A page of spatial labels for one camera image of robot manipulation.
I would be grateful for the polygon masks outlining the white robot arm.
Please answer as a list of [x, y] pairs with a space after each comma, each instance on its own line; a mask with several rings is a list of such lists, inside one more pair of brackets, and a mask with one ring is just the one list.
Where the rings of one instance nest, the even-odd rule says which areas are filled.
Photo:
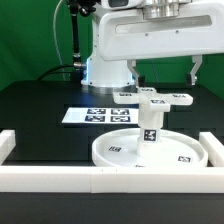
[[110, 93], [138, 84], [136, 62], [190, 56], [196, 73], [206, 54], [224, 52], [224, 0], [99, 0], [93, 50], [82, 85]]

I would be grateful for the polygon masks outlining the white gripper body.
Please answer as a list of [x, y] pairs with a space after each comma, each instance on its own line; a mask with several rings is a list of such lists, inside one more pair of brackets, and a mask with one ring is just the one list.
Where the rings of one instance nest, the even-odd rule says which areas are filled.
[[192, 1], [175, 17], [146, 19], [141, 8], [95, 13], [100, 56], [106, 61], [224, 52], [224, 1]]

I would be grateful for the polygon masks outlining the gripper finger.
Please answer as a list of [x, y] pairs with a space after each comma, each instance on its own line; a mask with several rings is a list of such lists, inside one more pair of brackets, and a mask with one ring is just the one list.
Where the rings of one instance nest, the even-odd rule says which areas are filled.
[[202, 65], [203, 57], [201, 55], [194, 55], [192, 57], [193, 67], [191, 71], [186, 75], [186, 84], [195, 85], [197, 82], [197, 72]]
[[137, 64], [135, 60], [128, 60], [127, 67], [135, 80], [136, 87], [143, 87], [145, 82], [145, 77], [140, 75], [140, 72], [137, 69]]

